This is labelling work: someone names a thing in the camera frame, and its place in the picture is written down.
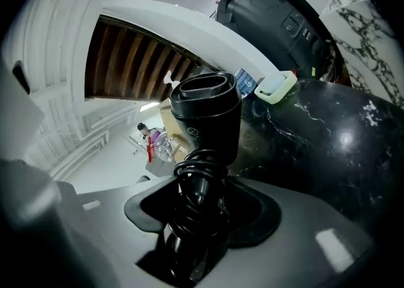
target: ceiling light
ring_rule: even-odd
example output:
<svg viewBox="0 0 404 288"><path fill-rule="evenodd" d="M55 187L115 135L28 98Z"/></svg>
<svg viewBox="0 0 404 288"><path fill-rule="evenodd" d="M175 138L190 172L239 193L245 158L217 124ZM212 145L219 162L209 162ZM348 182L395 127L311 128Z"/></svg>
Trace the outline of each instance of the ceiling light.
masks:
<svg viewBox="0 0 404 288"><path fill-rule="evenodd" d="M140 107L140 112L143 112L145 109L149 109L149 108L151 108L153 106L156 106L156 105L158 105L158 103L149 103L147 105L143 105L142 107Z"/></svg>

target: white marble surface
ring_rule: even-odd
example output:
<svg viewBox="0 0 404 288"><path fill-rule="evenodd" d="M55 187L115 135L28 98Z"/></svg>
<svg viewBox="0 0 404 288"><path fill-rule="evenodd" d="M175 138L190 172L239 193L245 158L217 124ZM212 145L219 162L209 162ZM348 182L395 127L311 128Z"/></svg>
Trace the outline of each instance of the white marble surface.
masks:
<svg viewBox="0 0 404 288"><path fill-rule="evenodd" d="M354 88L404 108L402 50L373 0L360 0L320 16L347 65Z"/></svg>

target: black marble countertop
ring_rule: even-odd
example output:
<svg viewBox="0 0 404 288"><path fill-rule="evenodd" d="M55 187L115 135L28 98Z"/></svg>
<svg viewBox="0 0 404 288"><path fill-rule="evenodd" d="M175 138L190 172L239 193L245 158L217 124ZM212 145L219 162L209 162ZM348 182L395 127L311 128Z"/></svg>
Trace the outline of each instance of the black marble countertop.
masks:
<svg viewBox="0 0 404 288"><path fill-rule="evenodd" d="M229 170L316 196L373 232L404 178L404 111L316 80L299 80L275 105L250 94Z"/></svg>

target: blue package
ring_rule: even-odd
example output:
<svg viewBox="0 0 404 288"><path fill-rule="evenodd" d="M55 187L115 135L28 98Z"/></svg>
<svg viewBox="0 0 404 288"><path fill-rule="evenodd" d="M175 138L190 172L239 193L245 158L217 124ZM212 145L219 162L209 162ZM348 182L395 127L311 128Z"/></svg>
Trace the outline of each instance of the blue package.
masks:
<svg viewBox="0 0 404 288"><path fill-rule="evenodd" d="M252 93L258 85L244 69L240 69L238 72L236 72L235 79L241 95L248 95Z"/></svg>

